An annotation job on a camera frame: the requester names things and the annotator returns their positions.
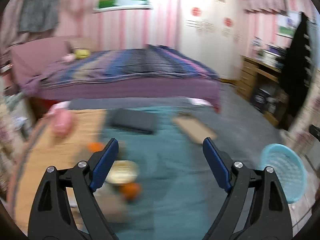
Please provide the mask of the pink piggy bank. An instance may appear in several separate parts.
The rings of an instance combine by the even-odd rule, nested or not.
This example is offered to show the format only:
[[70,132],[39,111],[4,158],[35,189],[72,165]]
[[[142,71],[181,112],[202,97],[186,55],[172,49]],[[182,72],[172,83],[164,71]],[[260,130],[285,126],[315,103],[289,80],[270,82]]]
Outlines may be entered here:
[[57,109],[52,118],[52,132],[58,138],[65,138],[72,130],[74,116],[70,110]]

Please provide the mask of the light blue mesh basket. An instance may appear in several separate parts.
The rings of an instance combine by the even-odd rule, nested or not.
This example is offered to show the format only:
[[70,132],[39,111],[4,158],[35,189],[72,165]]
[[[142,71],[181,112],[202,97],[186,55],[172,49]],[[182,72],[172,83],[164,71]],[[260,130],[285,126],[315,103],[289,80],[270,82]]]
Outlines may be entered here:
[[303,197],[307,186],[307,172],[300,157],[282,144],[269,144],[261,152],[260,169],[274,169],[289,204]]

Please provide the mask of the upper orange tangerine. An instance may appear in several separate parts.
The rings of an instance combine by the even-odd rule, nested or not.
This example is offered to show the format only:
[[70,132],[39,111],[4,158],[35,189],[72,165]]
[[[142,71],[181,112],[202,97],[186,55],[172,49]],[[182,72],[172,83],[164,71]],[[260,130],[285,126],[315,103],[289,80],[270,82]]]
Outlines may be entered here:
[[104,147],[105,145],[101,142],[90,142],[87,145],[87,149],[89,150],[89,152],[92,152],[92,153],[102,151]]

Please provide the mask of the brown pillow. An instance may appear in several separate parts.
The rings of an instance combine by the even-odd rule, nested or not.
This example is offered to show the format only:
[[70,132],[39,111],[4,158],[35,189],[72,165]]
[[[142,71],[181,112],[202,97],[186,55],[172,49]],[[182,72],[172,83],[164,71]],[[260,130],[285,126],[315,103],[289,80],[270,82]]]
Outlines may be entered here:
[[77,49],[86,49],[91,52],[95,52],[99,50],[97,44],[88,37],[72,37],[66,42],[71,51],[75,51]]

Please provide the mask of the pink plush toy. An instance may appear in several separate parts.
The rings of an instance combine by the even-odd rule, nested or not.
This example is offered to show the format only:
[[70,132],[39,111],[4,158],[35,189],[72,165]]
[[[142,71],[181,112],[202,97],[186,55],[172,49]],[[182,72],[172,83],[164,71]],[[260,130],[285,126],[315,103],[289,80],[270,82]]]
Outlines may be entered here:
[[76,59],[75,54],[70,53],[70,54],[63,56],[61,60],[64,63],[71,63],[71,62],[75,61],[75,59]]

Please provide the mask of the yellow plush toy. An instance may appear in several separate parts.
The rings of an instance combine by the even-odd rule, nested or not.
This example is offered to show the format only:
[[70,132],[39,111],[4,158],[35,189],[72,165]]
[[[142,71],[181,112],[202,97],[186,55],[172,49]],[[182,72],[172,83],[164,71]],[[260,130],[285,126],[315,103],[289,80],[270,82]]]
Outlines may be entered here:
[[75,58],[77,60],[79,60],[79,59],[85,59],[85,58],[89,57],[91,55],[91,52],[88,49],[80,48],[80,49],[73,50],[73,54],[74,54]]

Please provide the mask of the grey hanging curtain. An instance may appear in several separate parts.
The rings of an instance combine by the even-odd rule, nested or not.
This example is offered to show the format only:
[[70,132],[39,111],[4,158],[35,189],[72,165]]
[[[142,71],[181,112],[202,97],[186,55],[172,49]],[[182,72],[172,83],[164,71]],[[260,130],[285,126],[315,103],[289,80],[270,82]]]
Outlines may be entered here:
[[24,0],[18,23],[20,33],[42,33],[58,24],[60,0]]

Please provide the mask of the black rectangular case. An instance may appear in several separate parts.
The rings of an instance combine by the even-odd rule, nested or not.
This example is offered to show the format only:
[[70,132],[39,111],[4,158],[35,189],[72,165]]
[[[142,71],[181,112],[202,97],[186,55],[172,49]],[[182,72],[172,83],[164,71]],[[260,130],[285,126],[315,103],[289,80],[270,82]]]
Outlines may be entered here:
[[116,128],[153,134],[157,131],[156,114],[131,109],[116,109],[110,117],[110,125]]

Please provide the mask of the lower orange tangerine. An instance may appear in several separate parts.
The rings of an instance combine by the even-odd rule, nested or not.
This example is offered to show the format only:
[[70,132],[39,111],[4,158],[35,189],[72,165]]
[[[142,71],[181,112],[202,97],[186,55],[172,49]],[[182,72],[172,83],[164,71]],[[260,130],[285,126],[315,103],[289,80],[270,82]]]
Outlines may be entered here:
[[139,183],[127,183],[120,186],[119,191],[127,201],[135,200],[141,193],[141,185]]

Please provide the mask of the beige phone case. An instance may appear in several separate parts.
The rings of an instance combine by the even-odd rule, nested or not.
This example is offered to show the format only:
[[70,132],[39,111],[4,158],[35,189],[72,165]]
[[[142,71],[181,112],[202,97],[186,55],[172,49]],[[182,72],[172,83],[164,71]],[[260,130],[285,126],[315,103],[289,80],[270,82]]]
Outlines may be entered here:
[[217,134],[211,128],[195,117],[176,116],[172,121],[195,144],[202,145],[207,137],[212,140],[217,138]]

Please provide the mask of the white decorated wardrobe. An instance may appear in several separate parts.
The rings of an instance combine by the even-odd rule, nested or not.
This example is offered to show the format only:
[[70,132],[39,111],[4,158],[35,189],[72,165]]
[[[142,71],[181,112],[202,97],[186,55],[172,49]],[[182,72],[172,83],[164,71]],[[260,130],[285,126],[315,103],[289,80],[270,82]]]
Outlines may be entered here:
[[179,51],[207,65],[222,79],[238,79],[242,5],[242,0],[181,0]]

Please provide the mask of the white round bowl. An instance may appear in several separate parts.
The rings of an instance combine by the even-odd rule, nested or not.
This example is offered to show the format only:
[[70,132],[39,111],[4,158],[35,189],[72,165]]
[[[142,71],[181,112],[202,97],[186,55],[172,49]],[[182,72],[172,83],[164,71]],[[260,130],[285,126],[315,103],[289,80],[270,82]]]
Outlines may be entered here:
[[105,181],[113,185],[128,184],[134,182],[139,175],[138,165],[129,160],[116,160]]

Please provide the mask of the orange tangerine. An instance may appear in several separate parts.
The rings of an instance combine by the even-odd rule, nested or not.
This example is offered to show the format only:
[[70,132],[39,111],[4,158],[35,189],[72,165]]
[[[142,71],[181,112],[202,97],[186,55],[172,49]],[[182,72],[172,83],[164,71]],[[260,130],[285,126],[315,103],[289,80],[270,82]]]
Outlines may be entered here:
[[92,152],[92,153],[102,151],[104,147],[105,145],[101,142],[90,142],[87,145],[87,149],[89,150],[89,152]]
[[135,200],[141,193],[141,185],[139,183],[127,183],[120,186],[119,191],[127,201]]

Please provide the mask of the striped purple blue bedspread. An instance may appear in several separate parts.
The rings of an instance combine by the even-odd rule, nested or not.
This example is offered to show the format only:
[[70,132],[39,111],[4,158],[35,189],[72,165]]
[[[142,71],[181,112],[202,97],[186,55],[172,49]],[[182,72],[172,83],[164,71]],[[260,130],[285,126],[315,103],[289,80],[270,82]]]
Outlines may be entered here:
[[167,46],[99,51],[70,63],[59,60],[29,77],[22,88],[29,96],[56,101],[182,96],[221,109],[217,72]]

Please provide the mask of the wooden desk with drawers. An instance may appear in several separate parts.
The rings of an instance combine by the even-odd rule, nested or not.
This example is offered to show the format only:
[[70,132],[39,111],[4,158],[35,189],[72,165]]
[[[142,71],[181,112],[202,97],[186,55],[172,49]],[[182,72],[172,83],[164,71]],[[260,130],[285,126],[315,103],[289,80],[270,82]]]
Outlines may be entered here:
[[237,93],[277,127],[287,108],[288,96],[280,88],[280,70],[259,60],[243,56],[236,85]]

